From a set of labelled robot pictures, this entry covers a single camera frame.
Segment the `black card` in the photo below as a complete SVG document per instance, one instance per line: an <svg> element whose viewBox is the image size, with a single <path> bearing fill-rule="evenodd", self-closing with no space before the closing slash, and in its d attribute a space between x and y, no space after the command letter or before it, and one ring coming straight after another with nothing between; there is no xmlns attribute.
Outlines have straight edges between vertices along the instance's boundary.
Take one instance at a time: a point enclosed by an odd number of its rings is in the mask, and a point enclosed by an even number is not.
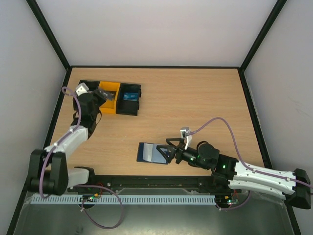
<svg viewBox="0 0 313 235"><path fill-rule="evenodd" d="M99 89L99 94L105 100L114 101L116 91L106 91L104 89Z"/></svg>

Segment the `blue white credit card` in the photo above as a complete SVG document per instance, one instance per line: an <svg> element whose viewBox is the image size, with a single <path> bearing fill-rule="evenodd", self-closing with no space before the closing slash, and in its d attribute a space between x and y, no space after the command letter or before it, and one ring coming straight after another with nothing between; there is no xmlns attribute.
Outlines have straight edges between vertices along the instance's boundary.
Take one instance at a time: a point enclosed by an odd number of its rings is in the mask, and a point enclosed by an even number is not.
<svg viewBox="0 0 313 235"><path fill-rule="evenodd" d="M138 93L124 93L123 99L127 101L137 101Z"/></svg>

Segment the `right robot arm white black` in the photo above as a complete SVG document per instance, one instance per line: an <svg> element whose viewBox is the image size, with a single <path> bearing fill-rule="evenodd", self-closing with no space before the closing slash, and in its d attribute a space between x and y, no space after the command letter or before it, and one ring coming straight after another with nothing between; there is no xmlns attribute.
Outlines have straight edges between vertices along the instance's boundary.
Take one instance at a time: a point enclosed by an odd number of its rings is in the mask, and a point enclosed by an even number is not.
<svg viewBox="0 0 313 235"><path fill-rule="evenodd" d="M217 191L247 190L280 198L289 205L311 208L311 183L306 171L279 171L242 162L220 153L206 141L196 148L187 147L184 139L171 138L166 145L157 145L157 151L167 163L185 161L192 167L210 170Z"/></svg>

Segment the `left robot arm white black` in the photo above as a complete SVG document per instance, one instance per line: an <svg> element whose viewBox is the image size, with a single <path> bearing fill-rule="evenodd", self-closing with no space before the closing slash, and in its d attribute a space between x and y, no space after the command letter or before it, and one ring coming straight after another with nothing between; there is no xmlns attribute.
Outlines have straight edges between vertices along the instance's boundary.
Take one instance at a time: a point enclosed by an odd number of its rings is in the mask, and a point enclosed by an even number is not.
<svg viewBox="0 0 313 235"><path fill-rule="evenodd" d="M92 136L97 118L102 115L100 107L112 99L109 92L101 88L90 91L85 83L79 84L74 91L68 87L61 90L73 97L73 122L56 142L44 149L35 149L30 155L26 186L30 192L37 192L42 198L63 195L68 188L89 181L93 171L91 168L80 166L68 169L67 160Z"/></svg>

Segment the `blue card holder wallet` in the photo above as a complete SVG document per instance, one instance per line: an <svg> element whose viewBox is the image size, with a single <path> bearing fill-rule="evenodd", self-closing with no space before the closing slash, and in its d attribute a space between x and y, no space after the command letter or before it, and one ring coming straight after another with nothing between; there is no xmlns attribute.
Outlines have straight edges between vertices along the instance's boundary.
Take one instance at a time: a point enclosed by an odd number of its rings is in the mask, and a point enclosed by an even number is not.
<svg viewBox="0 0 313 235"><path fill-rule="evenodd" d="M157 150L157 146L158 144L156 143L140 142L138 145L136 161L141 163L167 165L168 162Z"/></svg>

